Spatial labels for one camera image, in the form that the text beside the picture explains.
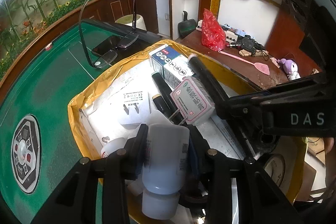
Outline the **person's right hand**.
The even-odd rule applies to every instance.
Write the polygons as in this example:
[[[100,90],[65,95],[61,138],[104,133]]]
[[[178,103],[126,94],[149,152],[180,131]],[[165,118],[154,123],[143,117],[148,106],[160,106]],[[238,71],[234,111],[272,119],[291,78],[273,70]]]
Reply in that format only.
[[[323,138],[325,154],[335,153],[335,138],[326,137]]]

